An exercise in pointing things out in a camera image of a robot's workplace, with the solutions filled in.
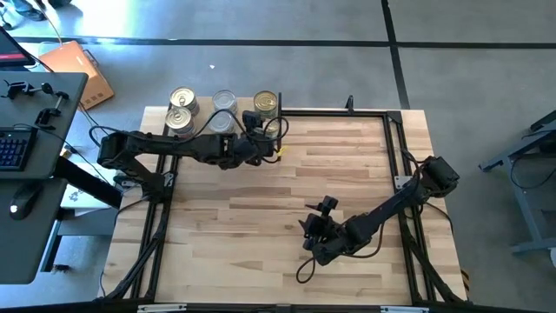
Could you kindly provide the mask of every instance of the monitor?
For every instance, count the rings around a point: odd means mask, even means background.
[[[0,68],[34,64],[35,58],[0,27]]]

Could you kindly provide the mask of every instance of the desk leg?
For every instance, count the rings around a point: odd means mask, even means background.
[[[122,193],[99,178],[81,170],[70,160],[58,157],[54,177],[64,178],[68,183],[80,190],[87,192],[98,200],[118,209],[122,202]]]
[[[39,269],[42,272],[51,272],[54,266],[54,260],[56,259],[58,248],[60,248],[60,243],[62,242],[62,236],[58,235],[59,229],[60,229],[60,221],[56,220],[54,222],[53,229],[50,233],[51,235],[50,235],[49,242],[46,245],[43,262],[41,263],[41,267]]]

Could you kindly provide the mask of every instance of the wood plank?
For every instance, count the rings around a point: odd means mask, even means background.
[[[202,109],[195,124],[200,126],[211,112],[211,103],[206,97],[198,100]],[[252,108],[251,98],[239,98],[238,103],[240,111]],[[165,107],[146,108],[141,130],[162,132],[165,113]],[[432,155],[424,112],[404,110],[402,116],[408,148],[418,159]],[[295,281],[295,272],[310,257],[301,247],[303,231],[297,223],[310,212],[305,204],[317,204],[325,195],[337,196],[340,204],[332,216],[342,221],[376,208],[393,191],[381,120],[288,120],[290,131],[283,140],[286,149],[278,164],[243,164],[222,171],[195,160],[181,160],[157,302],[410,303],[395,218],[387,221],[383,246],[375,257],[340,257],[326,267],[317,265],[311,282],[301,285]],[[156,156],[138,159],[151,170],[156,166]],[[133,190],[125,203],[139,196]],[[432,203],[445,209],[442,200]],[[138,205],[118,218],[103,279],[108,291],[135,261],[146,209],[146,204]],[[431,262],[453,291],[465,297],[449,223],[427,207],[422,220]],[[360,253],[373,252],[377,243],[376,237]],[[416,269],[422,286],[420,266]],[[147,270],[142,292],[148,278]]]

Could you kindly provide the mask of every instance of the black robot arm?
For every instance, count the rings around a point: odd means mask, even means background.
[[[422,178],[414,176],[395,195],[376,209],[352,216],[344,223],[335,222],[329,216],[338,200],[325,196],[318,206],[309,206],[321,212],[319,216],[309,214],[305,222],[300,221],[305,230],[303,248],[313,253],[320,265],[327,265],[341,255],[353,255],[371,242],[371,238],[388,218],[405,208],[422,205],[431,196],[444,197],[457,185],[460,176],[442,157],[428,157],[417,169]]]
[[[141,131],[117,131],[101,141],[97,162],[104,168],[122,171],[125,176],[118,178],[119,183],[125,180],[140,183],[143,196],[162,200],[164,175],[147,170],[136,157],[141,154],[186,156],[222,170],[234,169],[242,163],[259,166],[264,157],[274,154],[274,141],[255,131],[262,126],[257,113],[244,111],[242,119],[246,132],[240,136],[212,134],[184,140]]]

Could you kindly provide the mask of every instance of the keyboard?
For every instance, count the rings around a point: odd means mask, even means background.
[[[22,171],[36,138],[36,129],[0,127],[0,171]]]

